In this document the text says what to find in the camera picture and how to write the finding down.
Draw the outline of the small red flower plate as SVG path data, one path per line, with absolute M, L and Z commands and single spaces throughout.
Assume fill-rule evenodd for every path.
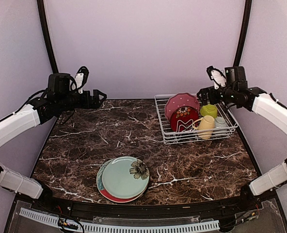
M 177 109 L 170 118 L 170 125 L 173 132 L 182 132 L 192 129 L 194 121 L 199 119 L 198 111 L 190 106 L 183 106 Z

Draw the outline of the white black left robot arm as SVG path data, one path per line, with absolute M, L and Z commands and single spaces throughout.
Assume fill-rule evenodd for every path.
M 75 109 L 98 109 L 107 95 L 97 89 L 84 91 L 89 71 L 81 67 L 75 77 L 68 73 L 54 73 L 48 78 L 48 86 L 31 95 L 15 112 L 0 120 L 0 148 L 23 132 Z M 0 163 L 0 187 L 26 195 L 52 212 L 57 201 L 52 190 L 43 182 L 28 178 Z

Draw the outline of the red teal flower plate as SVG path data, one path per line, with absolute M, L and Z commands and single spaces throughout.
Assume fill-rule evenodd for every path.
M 134 201 L 135 199 L 137 199 L 140 195 L 142 195 L 147 186 L 148 186 L 148 182 L 144 185 L 141 186 L 140 188 L 140 192 L 137 195 L 133 195 L 130 198 L 122 198 L 121 196 L 114 196 L 112 195 L 104 186 L 104 183 L 102 181 L 102 176 L 104 173 L 105 168 L 107 167 L 107 165 L 111 162 L 112 160 L 107 161 L 104 165 L 102 165 L 102 167 L 100 168 L 100 170 L 97 173 L 96 176 L 96 185 L 97 188 L 100 192 L 100 194 L 102 196 L 104 196 L 106 199 L 110 200 L 111 202 L 116 202 L 116 203 L 127 203 L 127 202 L 131 202 Z

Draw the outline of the pink dotted bowl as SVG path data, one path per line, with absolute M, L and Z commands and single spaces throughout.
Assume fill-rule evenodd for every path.
M 183 106 L 192 107 L 196 109 L 198 113 L 200 111 L 200 103 L 196 95 L 192 95 L 190 93 L 178 93 L 170 97 L 165 105 L 164 114 L 165 114 L 166 119 L 170 121 L 170 118 L 172 114 L 175 112 L 175 110 L 178 110 L 179 108 Z

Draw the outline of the light teal flower plate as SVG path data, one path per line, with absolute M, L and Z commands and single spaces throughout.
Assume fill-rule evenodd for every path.
M 140 159 L 123 156 L 106 165 L 101 176 L 105 190 L 113 197 L 129 199 L 141 194 L 148 186 L 150 171 Z

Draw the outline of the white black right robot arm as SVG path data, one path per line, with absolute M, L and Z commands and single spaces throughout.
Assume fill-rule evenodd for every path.
M 244 67 L 227 67 L 221 72 L 213 66 L 207 68 L 214 85 L 202 88 L 197 93 L 202 104 L 232 103 L 237 108 L 245 108 L 265 118 L 287 135 L 287 107 L 272 94 L 259 87 L 248 87 Z M 287 158 L 281 164 L 251 181 L 241 189 L 236 199 L 236 207 L 247 210 L 255 201 L 255 196 L 277 188 L 287 182 Z

